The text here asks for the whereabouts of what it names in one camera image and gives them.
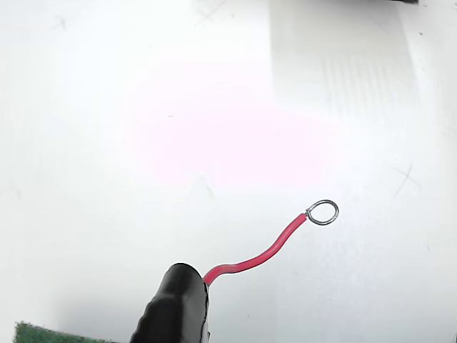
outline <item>insulated wire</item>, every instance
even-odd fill
[[[298,229],[306,221],[307,217],[305,214],[300,214],[296,217],[279,235],[278,239],[269,247],[264,253],[254,257],[253,259],[248,259],[247,261],[240,262],[237,264],[221,264],[217,267],[211,269],[206,273],[204,277],[205,283],[209,286],[215,278],[221,276],[222,274],[235,274],[239,272],[244,272],[250,268],[257,267],[258,265],[268,261],[273,257],[286,243],[287,239],[293,234],[295,230]]]

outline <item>wire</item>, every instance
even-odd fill
[[[221,264],[220,266],[214,267],[204,277],[205,283],[209,286],[215,278],[220,277],[222,274],[235,274],[239,272],[244,272],[250,268],[257,267],[258,265],[268,261],[273,257],[286,243],[287,239],[293,234],[295,230],[298,229],[306,221],[306,215],[300,214],[296,217],[279,235],[278,239],[269,247],[264,253],[254,257],[253,259],[248,259],[247,261],[240,262],[237,264]]]

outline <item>green felt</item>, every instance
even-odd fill
[[[62,334],[27,323],[16,325],[15,343],[111,343],[99,339],[90,339],[72,334]]]

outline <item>metal wire loop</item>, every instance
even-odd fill
[[[322,205],[322,204],[329,204],[331,205],[334,209],[335,209],[335,214],[329,219],[329,220],[326,220],[324,222],[320,221],[320,220],[317,220],[317,219],[314,219],[313,215],[311,214],[311,212],[319,205]],[[309,220],[311,220],[314,224],[317,224],[317,225],[329,225],[330,223],[333,223],[335,221],[336,218],[338,218],[338,215],[340,213],[340,210],[338,208],[338,205],[335,204],[333,201],[331,200],[321,200],[319,202],[316,202],[315,204],[312,204],[308,209],[306,209],[305,211],[305,215],[308,217]]]

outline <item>black cylinder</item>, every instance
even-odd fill
[[[171,266],[130,343],[206,342],[208,302],[208,289],[193,267]]]

